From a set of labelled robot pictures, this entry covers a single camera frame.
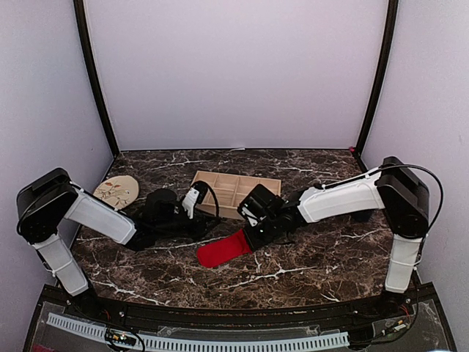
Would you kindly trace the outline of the red sock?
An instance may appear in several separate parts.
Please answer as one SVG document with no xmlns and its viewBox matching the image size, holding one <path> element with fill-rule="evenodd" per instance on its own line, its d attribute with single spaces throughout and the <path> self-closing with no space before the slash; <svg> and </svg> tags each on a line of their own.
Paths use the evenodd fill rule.
<svg viewBox="0 0 469 352">
<path fill-rule="evenodd" d="M 239 230 L 229 237 L 200 247 L 196 256 L 202 266 L 214 268 L 250 253 L 252 250 L 245 238 L 245 233 L 243 230 Z"/>
</svg>

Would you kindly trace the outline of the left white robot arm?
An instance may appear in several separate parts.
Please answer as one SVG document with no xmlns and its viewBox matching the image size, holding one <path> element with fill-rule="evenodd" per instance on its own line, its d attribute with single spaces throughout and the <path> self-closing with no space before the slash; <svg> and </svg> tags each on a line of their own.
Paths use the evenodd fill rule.
<svg viewBox="0 0 469 352">
<path fill-rule="evenodd" d="M 58 231 L 62 220 L 88 227 L 134 252 L 169 238 L 199 240 L 216 227 L 220 211 L 210 214 L 198 206 L 215 192 L 204 181 L 194 182 L 179 199 L 159 188 L 150 193 L 134 216 L 98 199 L 75 184 L 66 170 L 56 168 L 22 188 L 16 197 L 17 233 L 37 251 L 64 290 L 75 297 L 75 308 L 88 320 L 103 314 L 103 302 L 64 244 Z"/>
</svg>

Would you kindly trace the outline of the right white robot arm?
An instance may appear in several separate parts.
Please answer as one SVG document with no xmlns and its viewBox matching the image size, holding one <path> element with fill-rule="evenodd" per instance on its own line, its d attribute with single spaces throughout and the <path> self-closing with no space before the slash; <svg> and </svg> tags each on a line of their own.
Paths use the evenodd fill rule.
<svg viewBox="0 0 469 352">
<path fill-rule="evenodd" d="M 420 166 L 387 157 L 376 168 L 330 184 L 296 191 L 287 200 L 258 184 L 240 202 L 237 212 L 246 220 L 243 230 L 251 250 L 273 242 L 282 233 L 344 214 L 382 210 L 393 233 L 385 293 L 374 312 L 391 317 L 420 260 L 423 242 L 436 219 L 429 215 L 429 188 L 414 174 Z"/>
</svg>

